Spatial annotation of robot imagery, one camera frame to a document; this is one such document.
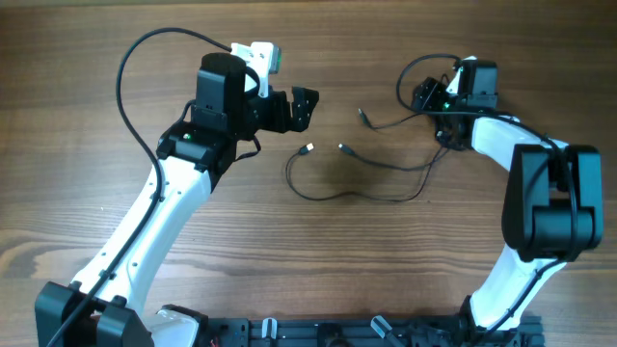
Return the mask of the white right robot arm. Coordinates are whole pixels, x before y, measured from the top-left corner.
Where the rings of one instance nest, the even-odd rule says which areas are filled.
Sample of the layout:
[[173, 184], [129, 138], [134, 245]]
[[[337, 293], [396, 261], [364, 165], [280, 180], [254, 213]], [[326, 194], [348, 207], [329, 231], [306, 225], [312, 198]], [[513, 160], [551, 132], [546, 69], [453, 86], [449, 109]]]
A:
[[542, 286], [595, 249], [604, 232], [599, 152], [554, 140], [497, 108], [497, 65], [453, 59], [450, 81], [426, 78], [407, 108], [435, 124], [437, 141], [472, 149], [508, 172], [501, 215], [504, 248], [470, 296], [473, 325], [483, 334], [516, 329]]

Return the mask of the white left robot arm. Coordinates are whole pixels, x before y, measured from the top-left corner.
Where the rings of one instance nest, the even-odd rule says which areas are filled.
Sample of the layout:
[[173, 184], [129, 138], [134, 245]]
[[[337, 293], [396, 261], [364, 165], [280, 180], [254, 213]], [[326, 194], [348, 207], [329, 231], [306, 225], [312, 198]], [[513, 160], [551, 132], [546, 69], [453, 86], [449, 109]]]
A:
[[35, 302], [42, 346], [196, 346], [205, 315], [165, 306], [143, 310], [168, 251], [228, 168], [237, 145], [258, 131], [302, 132], [317, 91], [276, 92], [278, 51], [260, 42], [201, 60], [196, 95], [149, 155], [152, 167], [138, 198], [110, 239], [67, 285], [49, 282]]

